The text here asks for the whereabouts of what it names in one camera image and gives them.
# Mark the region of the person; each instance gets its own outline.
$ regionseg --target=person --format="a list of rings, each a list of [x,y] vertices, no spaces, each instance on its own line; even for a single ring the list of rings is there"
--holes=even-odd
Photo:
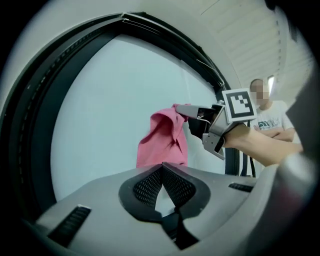
[[[250,126],[270,138],[292,142],[296,131],[286,115],[287,105],[281,100],[270,101],[269,88],[262,79],[251,82],[250,92],[259,106],[257,118],[251,121]]]
[[[224,135],[225,148],[234,148],[264,166],[279,164],[286,156],[303,151],[301,144],[270,138],[244,124],[237,125]]]

